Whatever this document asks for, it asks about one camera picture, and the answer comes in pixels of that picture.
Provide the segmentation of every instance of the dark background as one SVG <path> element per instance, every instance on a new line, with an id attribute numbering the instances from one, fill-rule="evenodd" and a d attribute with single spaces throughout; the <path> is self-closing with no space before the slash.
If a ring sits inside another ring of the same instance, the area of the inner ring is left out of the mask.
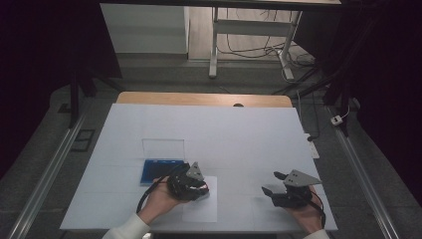
<path id="1" fill-rule="evenodd" d="M 356 59 L 357 118 L 422 205 L 422 7 L 392 1 Z"/>
<path id="2" fill-rule="evenodd" d="M 97 73 L 121 74 L 96 1 L 8 0 L 0 14 L 3 176 L 44 117 L 54 90 L 74 76 L 86 83 Z"/>

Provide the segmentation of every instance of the metal stand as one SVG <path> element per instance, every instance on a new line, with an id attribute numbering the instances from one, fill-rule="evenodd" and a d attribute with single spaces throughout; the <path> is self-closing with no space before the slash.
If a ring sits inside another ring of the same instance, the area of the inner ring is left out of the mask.
<path id="1" fill-rule="evenodd" d="M 74 70 L 71 72 L 71 122 L 69 128 L 74 127 L 80 116 L 79 89 L 86 97 L 95 97 L 97 93 L 92 74 L 84 70 Z"/>
<path id="2" fill-rule="evenodd" d="M 250 36 L 274 36 L 286 37 L 285 47 L 283 51 L 279 51 L 278 55 L 283 66 L 286 79 L 291 81 L 294 79 L 292 70 L 289 67 L 287 55 L 289 48 L 298 27 L 302 12 L 296 12 L 292 22 L 262 22 L 262 21 L 244 21 L 244 20 L 228 20 L 218 19 L 218 8 L 213 8 L 213 36 L 210 58 L 209 78 L 217 77 L 217 35 L 250 35 Z"/>

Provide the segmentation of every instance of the black cable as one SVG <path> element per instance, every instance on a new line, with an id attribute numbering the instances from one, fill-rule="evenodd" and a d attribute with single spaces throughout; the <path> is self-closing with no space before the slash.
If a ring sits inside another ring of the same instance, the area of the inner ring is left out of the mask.
<path id="1" fill-rule="evenodd" d="M 291 85 L 288 85 L 280 90 L 277 90 L 275 92 L 272 92 L 271 95 L 276 95 L 280 92 L 286 92 L 291 90 L 292 88 L 294 88 L 296 85 L 299 85 L 301 83 L 303 83 L 304 81 L 306 81 L 309 77 L 311 77 L 313 74 L 315 74 L 317 72 L 318 68 L 312 68 L 310 70 L 308 70 L 306 73 L 304 73 L 303 76 L 301 76 L 297 81 L 295 81 L 294 83 L 291 83 Z"/>
<path id="2" fill-rule="evenodd" d="M 276 11 L 276 14 L 274 16 L 273 21 L 276 21 L 277 13 L 278 13 L 278 10 Z M 226 18 L 229 19 L 229 9 L 228 8 L 226 10 Z M 285 43 L 277 44 L 277 45 L 274 45 L 272 47 L 269 47 L 269 49 L 267 49 L 267 45 L 268 45 L 268 43 L 270 41 L 270 38 L 271 37 L 268 37 L 267 42 L 266 42 L 266 44 L 265 44 L 265 46 L 263 48 L 255 48 L 255 49 L 248 49 L 248 50 L 233 50 L 231 48 L 231 46 L 230 46 L 229 34 L 226 34 L 227 46 L 228 46 L 230 52 L 223 52 L 223 51 L 221 51 L 218 48 L 218 46 L 217 46 L 217 50 L 220 53 L 222 53 L 222 54 L 231 54 L 231 55 L 235 55 L 235 56 L 239 56 L 239 57 L 243 57 L 243 58 L 262 58 L 262 57 L 266 57 L 266 56 L 270 55 L 272 52 L 274 52 L 274 48 L 277 48 L 277 47 L 282 46 L 282 45 L 285 44 Z M 266 53 L 264 55 L 253 56 L 253 57 L 252 56 L 245 56 L 245 55 L 242 55 L 242 54 L 238 54 L 238 53 L 241 53 L 241 52 L 254 52 L 254 51 L 259 51 L 259 50 L 264 50 Z"/>
<path id="3" fill-rule="evenodd" d="M 227 15 L 227 19 L 229 18 L 229 11 L 228 11 L 228 8 L 227 8 L 227 13 L 226 13 L 226 15 Z M 289 21 L 292 21 L 292 15 L 293 15 L 293 12 L 291 11 L 291 14 L 290 14 L 290 20 Z M 254 59 L 254 58 L 262 58 L 262 57 L 266 57 L 266 56 L 268 56 L 268 55 L 270 55 L 270 53 L 271 52 L 273 52 L 274 50 L 272 50 L 272 51 L 270 51 L 270 52 L 268 52 L 267 50 L 266 50 L 266 47 L 267 47 L 267 45 L 268 45 L 268 42 L 269 42 L 269 40 L 270 40 L 270 37 L 269 37 L 269 39 L 267 40 L 267 43 L 266 43 L 266 45 L 265 45 L 265 47 L 264 48 L 257 48 L 257 49 L 250 49 L 250 50 L 233 50 L 233 49 L 231 49 L 231 46 L 230 46 L 230 41 L 229 41 L 229 36 L 228 36 L 228 34 L 226 34 L 226 38 L 227 38 L 227 44 L 228 44 L 228 47 L 229 47 L 229 50 L 231 51 L 231 52 L 223 52 L 223 51 L 221 51 L 219 48 L 218 48 L 218 46 L 217 46 L 217 50 L 220 52 L 220 53 L 222 53 L 222 54 L 231 54 L 231 55 L 235 55 L 235 56 L 239 56 L 239 57 L 243 57 L 243 58 L 250 58 L 250 59 Z M 343 44 L 335 53 L 333 53 L 331 56 L 329 56 L 328 58 L 326 58 L 326 59 L 323 59 L 323 60 L 321 60 L 321 61 L 318 61 L 317 63 L 314 63 L 314 64 L 312 64 L 312 65 L 304 65 L 304 67 L 311 67 L 311 66 L 314 66 L 314 67 L 322 67 L 324 64 L 326 64 L 326 63 L 329 63 L 329 62 L 335 62 L 336 61 L 336 59 L 337 58 L 339 58 L 339 57 L 341 57 L 342 56 L 342 53 L 343 53 L 343 51 L 347 48 L 347 46 L 348 45 L 350 45 L 350 44 L 352 44 L 352 42 L 354 41 L 354 38 L 353 37 L 351 37 L 351 38 L 349 38 L 348 39 L 348 41 L 345 43 L 345 44 Z M 273 48 L 275 48 L 275 47 L 278 47 L 278 46 L 281 46 L 281 45 L 283 45 L 284 43 L 282 43 L 282 44 L 278 44 L 278 45 L 275 45 L 275 46 L 273 46 Z M 260 55 L 260 56 L 254 56 L 254 57 L 251 57 L 251 56 L 245 56 L 245 55 L 242 55 L 242 54 L 237 54 L 237 53 L 239 53 L 239 52 L 252 52 L 252 51 L 258 51 L 258 50 L 265 50 L 266 51 L 266 54 L 264 54 L 264 55 Z"/>
<path id="4" fill-rule="evenodd" d="M 319 200 L 321 207 L 319 207 L 316 203 L 312 202 L 312 199 L 305 199 L 301 195 L 294 193 L 294 192 L 291 192 L 292 195 L 294 195 L 294 196 L 298 197 L 299 199 L 305 201 L 309 206 L 313 207 L 316 211 L 319 212 L 320 222 L 321 222 L 321 226 L 322 226 L 322 229 L 323 229 L 325 227 L 325 221 L 326 221 L 325 212 L 323 212 L 323 203 L 322 203 L 322 200 L 320 199 L 320 197 L 316 193 L 314 193 L 312 191 L 311 191 L 311 193 L 313 195 L 315 195 L 316 198 Z"/>
<path id="5" fill-rule="evenodd" d="M 360 17 L 360 13 L 362 12 L 362 9 L 363 9 L 363 1 L 360 0 L 359 2 L 360 2 L 360 8 L 359 8 L 359 12 L 357 12 L 356 18 Z"/>
<path id="6" fill-rule="evenodd" d="M 316 114 L 316 136 L 311 135 L 310 137 L 308 137 L 308 141 L 312 141 L 316 138 L 319 138 L 319 136 L 320 136 L 319 118 L 317 116 L 316 98 L 315 98 L 314 92 L 313 92 L 313 107 L 314 107 L 314 113 Z"/>
<path id="7" fill-rule="evenodd" d="M 143 193 L 142 197 L 140 198 L 139 202 L 137 203 L 136 213 L 138 213 L 140 211 L 140 209 L 142 208 L 143 202 L 145 201 L 146 197 L 148 197 L 148 195 L 155 189 L 155 187 L 157 187 L 158 184 L 161 183 L 161 181 L 166 176 L 169 176 L 171 173 L 174 172 L 174 170 L 176 170 L 179 166 L 181 166 L 183 164 L 184 163 L 180 163 L 180 164 L 174 166 L 173 168 L 171 168 L 167 173 L 165 173 L 158 180 L 156 180 L 154 183 L 152 183 L 152 185 L 150 185 L 148 189 L 146 189 L 146 191 Z"/>
<path id="8" fill-rule="evenodd" d="M 298 58 L 299 57 L 301 57 L 301 56 L 305 56 L 305 55 L 310 55 L 309 53 L 304 53 L 304 54 L 300 54 L 300 55 L 298 55 L 297 57 L 296 57 L 296 59 L 295 60 L 293 60 L 293 58 L 292 58 L 292 55 L 291 55 L 291 53 L 290 52 L 288 52 L 288 56 L 289 56 L 289 58 L 290 58 L 290 62 L 292 63 L 292 65 L 298 65 L 298 66 L 295 66 L 295 67 L 297 67 L 297 68 L 306 68 L 306 67 L 316 67 L 317 65 L 319 65 L 320 63 L 315 63 L 315 62 L 312 62 L 312 63 L 307 63 L 307 64 L 304 64 L 304 63 L 301 63 L 299 60 L 298 60 Z"/>
<path id="9" fill-rule="evenodd" d="M 68 230 L 66 230 L 66 231 L 64 231 L 63 233 L 62 233 L 62 235 L 60 236 L 60 239 L 64 239 L 64 238 L 66 238 L 66 235 L 68 235 Z"/>
<path id="10" fill-rule="evenodd" d="M 237 13 L 238 10 L 239 8 L 236 8 L 236 16 L 238 16 L 238 19 L 240 20 L 239 14 Z"/>
<path id="11" fill-rule="evenodd" d="M 335 239 L 335 237 L 334 237 L 334 235 L 332 234 L 332 232 L 328 231 L 327 233 L 328 233 L 329 238 L 331 238 L 331 239 Z"/>
<path id="12" fill-rule="evenodd" d="M 227 90 L 227 89 L 225 89 L 225 88 L 223 88 L 223 87 L 218 87 L 219 89 L 221 89 L 221 90 L 223 90 L 223 91 L 225 91 L 226 93 L 228 93 L 228 94 L 232 94 L 231 92 L 229 92 L 229 90 Z"/>
<path id="13" fill-rule="evenodd" d="M 264 13 L 267 12 L 267 17 L 264 19 L 264 21 L 267 21 L 267 19 L 270 17 L 270 10 L 265 10 L 264 12 L 262 12 L 260 15 L 263 15 Z"/>
<path id="14" fill-rule="evenodd" d="M 350 37 L 347 39 L 347 41 L 345 41 L 339 48 L 337 48 L 337 50 L 334 53 L 332 53 L 329 57 L 316 62 L 314 64 L 314 67 L 322 69 L 326 64 L 331 64 L 331 63 L 336 64 L 336 62 L 340 61 L 340 58 L 344 55 L 344 53 L 346 51 L 349 50 L 350 45 L 352 46 L 352 44 L 356 40 L 356 36 L 358 36 L 360 34 L 360 32 L 361 32 L 361 27 L 360 27 L 360 25 L 357 25 L 355 28 L 352 29 L 352 33 L 350 34 Z M 329 82 L 331 79 L 337 77 L 337 75 L 339 75 L 339 73 L 342 70 L 343 70 L 343 68 L 342 68 L 342 66 L 340 66 L 339 69 L 337 69 L 334 73 L 325 77 L 324 81 Z M 274 94 L 277 94 L 277 93 L 282 92 L 282 91 L 283 90 L 278 90 L 278 91 L 274 92 Z"/>
<path id="15" fill-rule="evenodd" d="M 324 228 L 325 227 L 326 216 L 325 216 L 325 212 L 323 212 L 323 203 L 322 203 L 322 200 L 320 199 L 320 197 L 316 193 L 314 193 L 312 191 L 311 191 L 311 193 L 319 200 L 320 207 L 316 203 L 312 202 L 311 200 L 308 201 L 308 204 L 311 207 L 313 207 L 314 209 L 316 209 L 320 213 L 320 223 L 321 223 L 322 228 Z"/>
<path id="16" fill-rule="evenodd" d="M 311 86 L 311 87 L 309 87 L 309 88 L 301 91 L 300 95 L 301 96 L 306 96 L 307 94 L 309 94 L 309 93 L 311 93 L 311 92 L 313 92 L 313 91 L 315 91 L 315 90 L 317 90 L 319 88 L 322 88 L 322 87 L 326 86 L 333 79 L 335 79 L 337 76 L 339 76 L 340 73 L 341 73 L 341 71 L 343 71 L 343 68 L 337 69 L 334 73 L 332 73 L 328 77 L 325 77 L 325 78 L 322 78 L 321 80 L 319 80 L 319 82 L 316 83 L 315 85 L 313 85 L 313 86 Z M 288 96 L 288 97 L 290 97 L 291 99 L 296 99 L 297 98 L 297 96 L 295 96 L 295 95 Z"/>
<path id="17" fill-rule="evenodd" d="M 351 36 L 355 36 L 355 35 L 358 35 L 359 34 L 359 31 L 360 31 L 360 28 L 358 28 L 358 27 L 356 27 L 355 29 L 354 29 L 354 33 L 353 34 L 351 34 Z M 315 68 L 322 68 L 325 64 L 329 64 L 329 62 L 335 62 L 336 60 L 338 60 L 338 58 L 340 58 L 342 55 L 343 55 L 343 53 L 344 53 L 344 51 L 347 49 L 347 47 L 350 45 L 350 44 L 352 44 L 353 43 L 353 41 L 354 41 L 354 39 L 355 39 L 355 37 L 350 37 L 349 39 L 348 39 L 348 41 L 346 41 L 340 48 L 338 48 L 338 50 L 335 52 L 335 53 L 333 53 L 331 56 L 329 56 L 328 58 L 326 58 L 326 59 L 324 59 L 324 60 L 322 60 L 322 61 L 319 61 L 319 62 L 317 62 L 317 63 L 315 63 L 315 65 L 314 65 L 314 67 Z M 327 77 L 325 77 L 324 79 L 322 79 L 321 80 L 321 82 L 322 81 L 324 81 L 324 82 L 327 82 L 327 83 L 329 83 L 332 79 L 334 79 L 335 77 L 337 77 L 338 75 L 339 75 L 339 73 L 342 71 L 342 67 L 340 67 L 339 69 L 337 69 L 334 73 L 332 73 L 331 75 L 329 75 L 329 76 L 327 76 Z M 297 80 L 297 83 L 299 84 L 300 82 L 304 82 L 303 80 L 302 80 L 302 78 L 300 78 L 299 80 Z M 272 95 L 275 95 L 275 94 L 278 94 L 278 93 L 281 93 L 281 92 L 286 92 L 286 91 L 288 91 L 288 90 L 290 90 L 291 88 L 294 88 L 295 87 L 295 85 L 289 85 L 289 86 L 286 86 L 285 88 L 283 88 L 283 89 L 280 89 L 280 90 L 277 90 L 277 91 L 275 91 L 275 92 L 273 92 L 272 93 Z M 297 96 L 291 96 L 291 99 L 296 99 L 297 98 Z"/>

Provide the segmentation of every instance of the aluminum rail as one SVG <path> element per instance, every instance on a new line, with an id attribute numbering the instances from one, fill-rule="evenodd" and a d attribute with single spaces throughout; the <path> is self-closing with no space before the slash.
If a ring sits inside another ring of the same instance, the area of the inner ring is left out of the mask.
<path id="1" fill-rule="evenodd" d="M 328 107 L 325 108 L 329 113 L 330 117 L 334 117 L 334 114 L 329 110 Z M 378 196 L 362 162 L 359 159 L 356 151 L 354 150 L 353 144 L 351 143 L 348 137 L 345 137 L 339 127 L 335 128 L 335 133 L 337 138 L 347 156 L 347 159 L 350 163 L 351 168 L 356 175 L 357 181 L 362 188 L 363 193 L 366 196 L 366 199 L 374 211 L 376 220 L 379 223 L 379 227 L 384 234 L 386 239 L 399 239 L 400 236 L 395 229 L 395 226 L 388 215 L 387 210 L 385 209 L 384 203 L 381 198 Z"/>
<path id="2" fill-rule="evenodd" d="M 93 104 L 93 99 L 85 99 L 82 105 L 81 115 L 73 128 L 69 128 L 63 137 L 58 149 L 50 160 L 46 169 L 43 172 L 40 180 L 37 183 L 34 191 L 26 202 L 18 219 L 16 220 L 12 230 L 7 238 L 9 239 L 23 239 L 28 234 L 32 223 L 34 222 L 44 200 L 49 193 L 49 190 L 71 149 L 79 129 L 81 128 L 87 116 L 87 112 Z"/>

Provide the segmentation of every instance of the white table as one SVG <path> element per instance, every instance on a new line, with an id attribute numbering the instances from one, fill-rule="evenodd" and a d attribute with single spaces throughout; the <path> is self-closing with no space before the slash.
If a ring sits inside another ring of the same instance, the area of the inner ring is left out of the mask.
<path id="1" fill-rule="evenodd" d="M 297 169 L 318 177 L 295 109 L 132 104 L 111 107 L 61 229 L 109 229 L 135 211 L 146 190 L 139 185 L 143 138 L 184 139 L 185 159 L 198 161 L 206 180 L 208 176 L 217 184 L 211 183 L 210 198 L 179 205 L 154 221 L 152 232 L 301 230 L 261 190 L 284 190 L 273 176 L 275 170 Z M 327 216 L 325 229 L 336 230 L 321 185 L 316 192 Z M 196 213 L 193 217 L 199 221 L 189 221 L 189 210 L 198 205 L 205 205 L 208 213 Z"/>

